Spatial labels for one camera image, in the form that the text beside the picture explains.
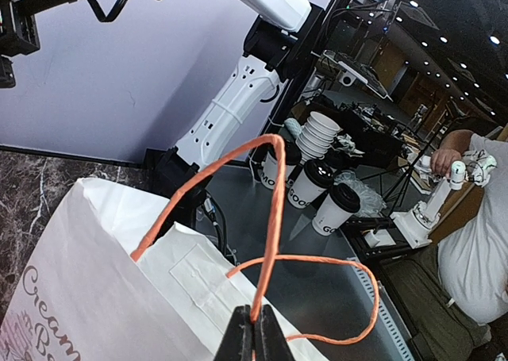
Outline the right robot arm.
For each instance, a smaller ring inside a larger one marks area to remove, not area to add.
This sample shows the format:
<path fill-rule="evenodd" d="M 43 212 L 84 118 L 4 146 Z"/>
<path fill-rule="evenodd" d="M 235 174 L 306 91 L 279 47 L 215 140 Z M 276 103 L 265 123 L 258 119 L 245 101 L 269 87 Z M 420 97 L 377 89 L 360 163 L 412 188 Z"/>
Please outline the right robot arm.
<path fill-rule="evenodd" d="M 1 0 L 1 86 L 16 85 L 12 57 L 40 49 L 35 16 L 77 0 Z M 101 23 L 114 21 L 128 0 L 87 0 Z M 324 10 L 309 0 L 239 0 L 258 15 L 243 53 L 202 116 L 159 160 L 154 191 L 171 197 L 221 157 L 231 136 L 265 94 L 294 78 L 313 49 Z"/>

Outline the person in white shirt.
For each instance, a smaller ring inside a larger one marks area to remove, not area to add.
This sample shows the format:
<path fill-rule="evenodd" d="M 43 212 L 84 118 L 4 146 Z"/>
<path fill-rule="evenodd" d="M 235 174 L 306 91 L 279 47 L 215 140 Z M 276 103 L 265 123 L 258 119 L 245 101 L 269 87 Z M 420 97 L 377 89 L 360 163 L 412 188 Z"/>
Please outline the person in white shirt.
<path fill-rule="evenodd" d="M 483 325 L 507 313 L 507 143 L 453 131 L 432 155 L 433 172 L 449 176 L 468 150 L 484 150 L 497 167 L 476 216 L 438 244 L 438 275 L 454 305 Z"/>

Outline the background lidded cup middle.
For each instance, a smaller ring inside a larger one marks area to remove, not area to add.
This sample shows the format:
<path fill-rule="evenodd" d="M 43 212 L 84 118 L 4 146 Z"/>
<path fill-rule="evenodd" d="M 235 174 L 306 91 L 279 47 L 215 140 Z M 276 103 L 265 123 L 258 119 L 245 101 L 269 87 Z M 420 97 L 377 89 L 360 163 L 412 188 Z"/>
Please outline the background lidded cup middle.
<path fill-rule="evenodd" d="M 289 189 L 287 199 L 296 209 L 305 209 L 333 185 L 333 170 L 322 159 L 307 161 Z"/>

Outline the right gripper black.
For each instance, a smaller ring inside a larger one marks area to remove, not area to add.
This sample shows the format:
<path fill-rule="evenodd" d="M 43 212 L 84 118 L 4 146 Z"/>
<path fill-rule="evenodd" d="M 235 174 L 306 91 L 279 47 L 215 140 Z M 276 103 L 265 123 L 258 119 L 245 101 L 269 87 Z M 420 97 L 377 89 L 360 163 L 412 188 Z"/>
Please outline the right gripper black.
<path fill-rule="evenodd" d="M 12 58 L 27 56 L 40 49 L 36 15 L 63 4 L 78 0 L 1 0 L 1 88 L 16 86 Z M 97 0 L 87 0 L 101 23 L 114 21 L 128 0 L 116 0 L 105 12 Z"/>

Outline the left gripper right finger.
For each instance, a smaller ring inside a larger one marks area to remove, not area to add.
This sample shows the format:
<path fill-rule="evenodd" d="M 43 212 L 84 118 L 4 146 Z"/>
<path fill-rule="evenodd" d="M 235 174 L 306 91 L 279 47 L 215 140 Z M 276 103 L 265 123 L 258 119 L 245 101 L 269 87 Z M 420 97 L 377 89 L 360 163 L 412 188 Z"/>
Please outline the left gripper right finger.
<path fill-rule="evenodd" d="M 294 361 L 286 337 L 270 305 L 263 305 L 254 324 L 254 356 L 257 361 Z"/>

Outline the white paper takeout bag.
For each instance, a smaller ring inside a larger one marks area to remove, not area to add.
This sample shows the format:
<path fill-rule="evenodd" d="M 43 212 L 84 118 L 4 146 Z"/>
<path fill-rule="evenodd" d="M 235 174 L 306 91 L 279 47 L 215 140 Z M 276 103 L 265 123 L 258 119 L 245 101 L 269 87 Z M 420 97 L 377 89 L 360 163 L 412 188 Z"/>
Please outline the white paper takeout bag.
<path fill-rule="evenodd" d="M 163 223 L 184 194 L 241 152 L 270 144 L 277 159 L 257 283 L 201 233 Z M 79 179 L 49 219 L 1 326 L 4 360 L 214 360 L 240 305 L 254 326 L 270 305 L 294 360 L 320 360 L 318 335 L 302 334 L 265 298 L 286 199 L 281 136 L 230 152 L 170 199 L 104 179 Z"/>

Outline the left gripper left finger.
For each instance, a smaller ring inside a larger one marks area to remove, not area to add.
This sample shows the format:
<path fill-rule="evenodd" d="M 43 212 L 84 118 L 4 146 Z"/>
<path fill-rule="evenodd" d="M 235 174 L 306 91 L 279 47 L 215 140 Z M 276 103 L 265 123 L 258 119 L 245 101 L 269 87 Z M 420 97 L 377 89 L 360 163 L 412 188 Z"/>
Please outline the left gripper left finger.
<path fill-rule="evenodd" d="M 214 361 L 252 360 L 254 326 L 250 311 L 249 305 L 240 305 L 233 310 Z"/>

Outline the background lidded cup bottom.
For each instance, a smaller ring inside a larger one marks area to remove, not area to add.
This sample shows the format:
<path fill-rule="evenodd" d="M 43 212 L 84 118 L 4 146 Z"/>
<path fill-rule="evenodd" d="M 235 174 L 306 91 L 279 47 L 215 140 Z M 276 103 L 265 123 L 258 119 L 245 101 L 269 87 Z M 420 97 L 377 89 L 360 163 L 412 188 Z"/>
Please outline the background lidded cup bottom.
<path fill-rule="evenodd" d="M 311 224 L 318 234 L 330 236 L 359 211 L 360 197 L 350 186 L 341 182 L 331 188 Z"/>

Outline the background white cup stack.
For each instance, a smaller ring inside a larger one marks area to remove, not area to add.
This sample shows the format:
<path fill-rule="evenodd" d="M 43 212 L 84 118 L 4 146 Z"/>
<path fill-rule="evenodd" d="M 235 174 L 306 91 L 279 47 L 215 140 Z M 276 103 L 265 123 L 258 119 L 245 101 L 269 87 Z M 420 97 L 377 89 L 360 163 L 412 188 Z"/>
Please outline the background white cup stack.
<path fill-rule="evenodd" d="M 302 155 L 301 165 L 312 159 L 323 159 L 341 131 L 332 118 L 311 111 L 295 141 Z"/>

